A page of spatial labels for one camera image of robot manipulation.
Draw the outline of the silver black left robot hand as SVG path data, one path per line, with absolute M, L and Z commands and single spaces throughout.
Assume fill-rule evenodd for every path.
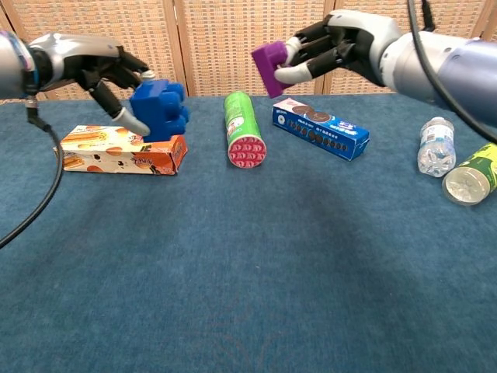
M 110 37 L 49 33 L 28 44 L 38 71 L 36 90 L 48 92 L 78 84 L 121 127 L 142 137 L 150 128 L 124 108 L 106 82 L 137 89 L 155 73 Z

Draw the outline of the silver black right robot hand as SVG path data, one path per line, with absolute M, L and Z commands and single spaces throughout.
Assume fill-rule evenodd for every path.
M 334 10 L 287 40 L 287 59 L 275 70 L 274 77 L 278 82 L 296 85 L 344 68 L 384 87 L 381 57 L 400 37 L 401 30 L 391 17 Z

